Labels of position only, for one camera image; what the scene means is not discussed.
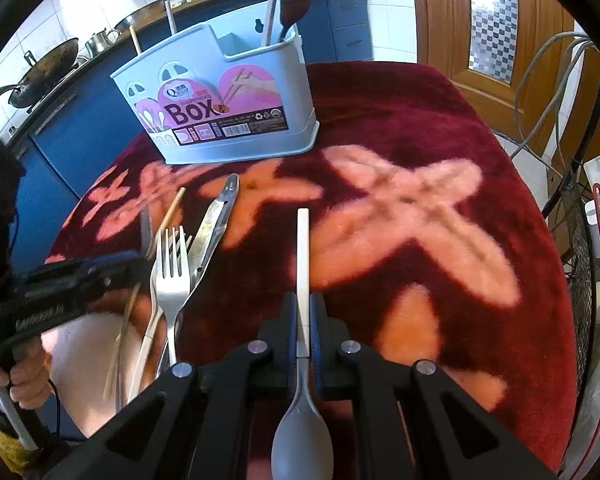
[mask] kitchen countertop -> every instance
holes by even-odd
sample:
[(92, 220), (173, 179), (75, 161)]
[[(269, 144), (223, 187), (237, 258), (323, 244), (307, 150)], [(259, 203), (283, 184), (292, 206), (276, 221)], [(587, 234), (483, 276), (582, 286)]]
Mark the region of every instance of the kitchen countertop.
[[(173, 9), (174, 15), (182, 12), (183, 10), (190, 9), (191, 7), (205, 7), (209, 4), (215, 2), (217, 0), (194, 0), (192, 2), (186, 2), (181, 4)], [(141, 27), (138, 27), (136, 31), (142, 31), (143, 29), (153, 27), (156, 23), (159, 23), (163, 20), (166, 20), (166, 16), (162, 16), (153, 20), (152, 22), (147, 22)], [(114, 43), (111, 47), (101, 53), (99, 56), (88, 60), (87, 62), (80, 65), (76, 70), (71, 72), (67, 77), (65, 77), (56, 87), (49, 92), (31, 111), (31, 113), (27, 116), (24, 122), (20, 125), (20, 127), (13, 134), (11, 139), (7, 142), (7, 146), (16, 150), (19, 145), (21, 145), (22, 141), (27, 137), (30, 128), (33, 126), (34, 122), (45, 113), (49, 105), (72, 83), (76, 80), (80, 79), (81, 76), (85, 75), (89, 70), (95, 68), (100, 62), (104, 59), (107, 59), (111, 54), (119, 50), (123, 45), (127, 44), (127, 42), (131, 41), (131, 36), (127, 32), (125, 34), (120, 35), (116, 43)]]

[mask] person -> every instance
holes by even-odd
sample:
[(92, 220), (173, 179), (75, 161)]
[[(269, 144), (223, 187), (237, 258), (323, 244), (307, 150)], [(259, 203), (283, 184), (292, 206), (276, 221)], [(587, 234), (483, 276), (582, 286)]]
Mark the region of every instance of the person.
[[(25, 357), (8, 373), (0, 368), (0, 386), (11, 383), (10, 395), (24, 410), (36, 410), (52, 393), (49, 383), (51, 355), (42, 346), (40, 336), (23, 344)], [(24, 450), (11, 434), (10, 425), (0, 407), (0, 457), (11, 472), (24, 475), (37, 459), (33, 452)]]

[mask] metal bolt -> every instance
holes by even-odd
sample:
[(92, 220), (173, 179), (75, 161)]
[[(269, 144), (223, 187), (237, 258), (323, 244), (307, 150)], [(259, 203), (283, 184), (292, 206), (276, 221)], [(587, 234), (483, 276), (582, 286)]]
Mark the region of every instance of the metal bolt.
[(269, 345), (261, 339), (254, 339), (247, 345), (247, 350), (252, 354), (262, 354), (268, 347)]
[(416, 370), (423, 375), (433, 375), (433, 373), (436, 371), (436, 365), (427, 360), (418, 361), (418, 364), (416, 364)]
[(342, 342), (340, 348), (342, 348), (342, 351), (345, 354), (355, 354), (357, 352), (360, 352), (360, 349), (362, 347), (360, 346), (359, 342), (353, 341), (353, 339), (347, 339), (346, 341)]
[(193, 367), (189, 363), (177, 363), (171, 369), (171, 373), (179, 378), (190, 376), (192, 371)]

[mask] red blanket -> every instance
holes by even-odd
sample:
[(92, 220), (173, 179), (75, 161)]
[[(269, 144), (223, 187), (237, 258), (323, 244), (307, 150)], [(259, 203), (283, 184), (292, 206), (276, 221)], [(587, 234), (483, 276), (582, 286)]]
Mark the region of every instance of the red blanket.
[[(380, 62), (307, 69), (320, 121), (310, 152), (166, 166), (141, 134), (67, 219), (51, 259), (138, 249), (140, 211), (148, 204), (157, 226), (180, 186), (187, 192), (173, 224), (195, 234), (225, 176), (239, 173), (228, 231), (187, 310), (180, 358), (218, 360), (278, 314), (283, 293), (294, 290), (296, 210), (308, 207), (312, 289), (324, 291), (330, 316), (387, 359), (443, 366), (555, 470), (575, 404), (573, 320), (531, 193), (436, 70)], [(149, 310), (144, 297), (134, 312), (141, 333)], [(284, 409), (259, 411), (250, 478), (269, 475)], [(349, 406), (322, 411), (336, 478), (353, 478)]]

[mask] door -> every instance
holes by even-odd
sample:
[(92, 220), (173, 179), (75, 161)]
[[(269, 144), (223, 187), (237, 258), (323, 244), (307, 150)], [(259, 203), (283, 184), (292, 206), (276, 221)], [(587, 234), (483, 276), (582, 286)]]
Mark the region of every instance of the door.
[[(418, 62), (443, 72), (487, 125), (520, 140), (516, 89), (533, 56), (573, 18), (556, 0), (415, 0)], [(560, 56), (569, 40), (554, 44), (520, 95), (523, 135), (531, 131), (554, 94)], [(542, 154), (551, 116), (530, 143)]]

